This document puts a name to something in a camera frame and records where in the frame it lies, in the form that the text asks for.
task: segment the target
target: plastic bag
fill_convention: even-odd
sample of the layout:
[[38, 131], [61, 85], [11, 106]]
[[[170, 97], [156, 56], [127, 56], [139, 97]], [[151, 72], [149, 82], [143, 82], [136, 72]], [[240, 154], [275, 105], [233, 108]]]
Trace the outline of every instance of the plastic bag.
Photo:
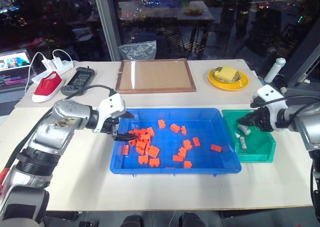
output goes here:
[[119, 51], [124, 60], [154, 60], [157, 52], [157, 42], [127, 43], [120, 45]]

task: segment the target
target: yellow sponge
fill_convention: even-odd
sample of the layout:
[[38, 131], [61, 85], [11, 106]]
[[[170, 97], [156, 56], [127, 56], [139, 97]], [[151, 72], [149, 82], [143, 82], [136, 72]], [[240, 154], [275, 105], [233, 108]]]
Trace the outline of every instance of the yellow sponge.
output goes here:
[[229, 82], [232, 81], [237, 73], [237, 70], [231, 66], [225, 65], [222, 67], [220, 72], [217, 74], [217, 77], [220, 80]]

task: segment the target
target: shoe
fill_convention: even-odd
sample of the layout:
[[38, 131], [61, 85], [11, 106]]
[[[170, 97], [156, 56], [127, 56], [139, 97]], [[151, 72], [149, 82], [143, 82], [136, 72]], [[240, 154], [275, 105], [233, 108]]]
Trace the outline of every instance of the shoe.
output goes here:
[[47, 77], [41, 79], [38, 87], [32, 95], [32, 101], [35, 103], [41, 103], [52, 99], [63, 85], [63, 80], [57, 72], [53, 71]]

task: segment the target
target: power strip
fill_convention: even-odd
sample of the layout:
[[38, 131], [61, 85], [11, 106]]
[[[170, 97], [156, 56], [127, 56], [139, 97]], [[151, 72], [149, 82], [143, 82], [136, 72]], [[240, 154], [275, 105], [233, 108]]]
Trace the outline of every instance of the power strip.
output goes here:
[[[61, 77], [61, 75], [63, 75], [68, 70], [71, 70], [72, 66], [73, 66], [73, 63], [71, 61], [63, 60], [62, 63], [63, 63], [63, 67], [60, 67], [60, 68], [56, 69], [56, 72], [58, 73], [58, 75], [60, 77]], [[33, 77], [31, 80], [32, 80], [33, 83], [38, 85], [40, 83], [40, 81], [43, 78], [45, 78], [48, 75], [50, 75], [51, 72], [52, 72], [52, 70], [47, 69], [44, 72], [42, 72], [42, 73], [38, 74], [37, 76]]]

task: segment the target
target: green plastic bin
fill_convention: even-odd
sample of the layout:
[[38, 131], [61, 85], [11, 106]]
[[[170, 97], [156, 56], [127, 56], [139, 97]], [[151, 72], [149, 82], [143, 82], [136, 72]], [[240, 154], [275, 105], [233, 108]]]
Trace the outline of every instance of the green plastic bin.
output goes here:
[[[223, 120], [230, 135], [234, 150], [242, 163], [271, 163], [274, 160], [276, 141], [269, 132], [260, 131], [255, 126], [249, 126], [251, 134], [245, 136], [237, 128], [237, 119], [245, 116], [253, 110], [237, 109], [222, 110]], [[246, 150], [241, 148], [240, 139], [236, 138], [235, 132], [244, 136], [247, 146]]]

